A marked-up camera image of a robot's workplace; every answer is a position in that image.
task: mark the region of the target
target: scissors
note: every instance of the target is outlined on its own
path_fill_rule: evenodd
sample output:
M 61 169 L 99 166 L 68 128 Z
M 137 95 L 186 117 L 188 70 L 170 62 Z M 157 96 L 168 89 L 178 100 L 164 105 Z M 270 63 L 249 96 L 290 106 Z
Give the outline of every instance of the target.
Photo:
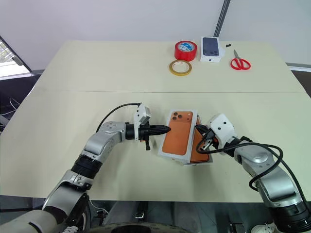
M 235 58 L 231 60 L 231 63 L 230 63 L 231 67 L 236 69 L 236 70 L 241 70 L 241 69 L 247 70 L 247 69 L 250 69 L 251 64 L 247 60 L 240 58 L 238 56 L 238 53 L 235 50 L 233 50 L 233 52 L 234 52 Z

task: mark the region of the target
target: red tape roll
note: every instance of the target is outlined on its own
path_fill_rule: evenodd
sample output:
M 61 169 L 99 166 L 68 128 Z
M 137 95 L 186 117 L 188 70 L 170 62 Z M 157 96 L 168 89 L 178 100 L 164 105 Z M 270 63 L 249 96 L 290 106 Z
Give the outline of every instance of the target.
M 175 45 L 175 58 L 190 62 L 195 58 L 197 50 L 195 43 L 188 40 L 179 41 Z

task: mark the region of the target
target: white wall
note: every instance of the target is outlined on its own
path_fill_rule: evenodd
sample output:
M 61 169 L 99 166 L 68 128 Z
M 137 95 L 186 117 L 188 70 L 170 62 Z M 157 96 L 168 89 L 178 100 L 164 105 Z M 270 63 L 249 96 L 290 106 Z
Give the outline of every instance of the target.
M 311 0 L 232 0 L 219 37 L 269 41 L 285 62 L 311 65 Z
M 0 0 L 0 35 L 32 70 L 77 40 L 199 40 L 223 0 Z

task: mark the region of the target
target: black cable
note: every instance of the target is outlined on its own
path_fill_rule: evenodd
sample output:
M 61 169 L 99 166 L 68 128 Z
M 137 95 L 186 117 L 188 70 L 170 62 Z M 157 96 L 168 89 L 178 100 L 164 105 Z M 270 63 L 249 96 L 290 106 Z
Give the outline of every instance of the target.
M 251 189 L 258 191 L 252 184 L 253 182 L 255 182 L 256 180 L 258 180 L 259 178 L 265 176 L 266 174 L 268 174 L 269 172 L 271 172 L 273 169 L 275 169 L 280 163 L 282 163 L 284 165 L 284 167 L 288 170 L 289 174 L 291 175 L 297 189 L 298 192 L 301 196 L 302 201 L 304 202 L 306 209 L 308 210 L 309 213 L 311 213 L 310 207 L 308 206 L 308 202 L 306 200 L 306 197 L 302 191 L 302 188 L 296 178 L 296 176 L 294 175 L 293 171 L 288 167 L 288 165 L 284 162 L 283 160 L 283 151 L 280 147 L 274 146 L 274 145 L 269 145 L 269 144 L 261 144 L 261 143 L 255 143 L 255 142 L 249 142 L 249 143 L 242 143 L 242 144 L 237 144 L 237 145 L 233 145 L 233 146 L 229 146 L 223 149 L 219 149 L 219 150 L 210 150 L 210 151 L 200 151 L 199 148 L 201 146 L 201 144 L 204 142 L 204 140 L 201 140 L 201 142 L 199 142 L 199 144 L 196 147 L 196 151 L 200 154 L 213 154 L 213 153 L 218 153 L 218 152 L 225 152 L 227 150 L 232 150 L 235 148 L 239 148 L 239 147 L 244 147 L 244 146 L 260 146 L 263 147 L 265 149 L 267 149 L 269 152 L 271 152 L 276 158 L 277 161 L 267 170 L 265 170 L 264 172 L 262 172 L 261 174 L 253 177 L 250 182 L 248 183 L 248 185 L 250 186 Z M 277 155 L 273 150 L 271 150 L 269 147 L 277 149 L 280 153 L 280 155 Z
M 103 120 L 100 122 L 99 126 L 97 127 L 96 132 L 99 131 L 99 129 L 100 129 L 101 125 L 103 124 L 103 122 L 104 122 L 114 111 L 116 111 L 116 110 L 118 110 L 119 108 L 122 108 L 122 107 L 124 107 L 124 106 L 130 106 L 130 105 L 137 105 L 137 106 L 140 106 L 140 103 L 126 103 L 126 104 L 120 105 L 119 107 L 116 107 L 115 109 L 113 109 L 110 113 L 108 113 L 108 114 L 103 118 Z

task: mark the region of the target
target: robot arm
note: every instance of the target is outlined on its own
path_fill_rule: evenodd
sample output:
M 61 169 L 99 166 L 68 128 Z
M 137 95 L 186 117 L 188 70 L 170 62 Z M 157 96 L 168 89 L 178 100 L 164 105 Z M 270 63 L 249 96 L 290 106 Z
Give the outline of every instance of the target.
M 233 125 L 224 114 L 213 117 L 206 126 L 199 125 L 197 129 L 203 136 L 202 150 L 210 145 L 217 150 L 225 150 L 245 144 L 221 153 L 233 157 L 252 177 L 260 175 L 275 163 L 269 150 L 256 143 L 251 145 L 252 141 L 246 137 L 238 139 Z M 311 213 L 291 178 L 279 166 L 256 180 L 255 184 L 279 231 L 298 233 L 311 230 Z
M 164 125 L 149 125 L 150 117 L 149 108 L 140 104 L 134 124 L 115 121 L 102 124 L 87 141 L 73 167 L 48 195 L 42 210 L 30 211 L 3 224 L 0 232 L 53 233 L 62 231 L 65 225 L 75 225 L 88 203 L 87 191 L 113 147 L 127 139 L 135 139 L 145 141 L 146 150 L 150 150 L 149 136 L 170 130 Z

